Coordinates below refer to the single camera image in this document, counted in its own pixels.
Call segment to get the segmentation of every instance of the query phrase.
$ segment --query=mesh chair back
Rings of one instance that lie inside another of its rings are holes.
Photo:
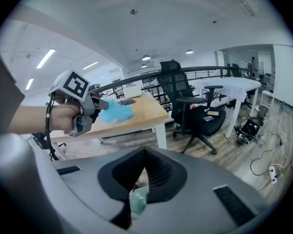
[[[242,77],[238,64],[235,64],[235,63],[232,64],[231,72],[234,77]]]
[[[180,70],[181,66],[178,62],[174,60],[163,61],[161,62],[161,66],[161,74],[156,78],[172,103],[171,117],[175,118],[183,110],[183,104],[177,102],[176,99],[184,96],[193,97],[193,93],[187,76]]]

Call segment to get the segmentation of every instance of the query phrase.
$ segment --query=chair armrest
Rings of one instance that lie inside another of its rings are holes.
[[[224,88],[224,86],[206,86],[205,89],[216,89],[216,88]]]
[[[177,102],[186,103],[186,104],[200,104],[205,103],[206,100],[204,98],[196,98],[196,97],[179,97],[176,99]]]
[[[211,101],[213,100],[214,90],[217,88],[224,88],[224,86],[206,86],[205,89],[209,89],[209,93],[207,95],[207,107],[210,107]]]

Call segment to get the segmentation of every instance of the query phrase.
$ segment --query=wooden floor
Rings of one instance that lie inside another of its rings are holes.
[[[247,119],[249,113],[250,109],[247,106],[242,106],[238,121],[242,122]],[[199,139],[194,140],[192,146],[186,151],[186,155],[218,163],[253,186],[266,199],[267,203],[271,204],[280,199],[293,177],[293,110],[287,107],[286,111],[281,111],[280,103],[275,101],[269,114],[270,120],[265,121],[264,126],[260,130],[259,143],[263,144],[262,147],[259,147],[255,142],[239,145],[236,142],[237,135],[235,133],[232,133],[230,138],[226,139],[225,133],[229,123],[225,122],[215,135],[209,137],[209,141],[218,149],[217,155],[209,154],[209,147]],[[180,152],[190,137],[177,135],[176,138],[173,138],[173,130],[172,124],[166,126],[167,148],[174,152]],[[279,136],[267,132],[271,131],[277,134],[278,130],[282,130],[286,134],[287,140],[283,144],[283,150],[289,159],[289,164],[284,170],[275,166],[280,177],[277,178],[275,185],[271,185],[269,173],[266,172],[261,176],[253,175],[250,170],[250,163],[253,159],[260,157],[263,151],[272,149],[272,151],[265,152],[262,159],[252,164],[253,171],[261,174],[267,171],[272,163],[278,163],[281,166],[286,164],[286,159],[279,147]],[[98,139],[71,142],[67,144],[65,153],[69,158],[82,158],[103,155],[142,145],[157,146],[156,135],[151,130],[105,138],[103,144],[100,144]],[[142,184],[147,184],[146,172],[141,174],[139,181]]]

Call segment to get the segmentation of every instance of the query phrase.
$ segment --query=hand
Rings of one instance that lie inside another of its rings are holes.
[[[73,130],[72,118],[79,113],[79,106],[72,102],[53,107],[50,115],[50,130]]]

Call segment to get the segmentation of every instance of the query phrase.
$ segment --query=black rectangular slot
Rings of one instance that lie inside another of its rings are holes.
[[[249,222],[255,217],[249,208],[228,186],[217,188],[214,192],[238,226]]]
[[[70,166],[70,167],[57,169],[59,175],[70,174],[79,170],[80,168],[78,166]]]

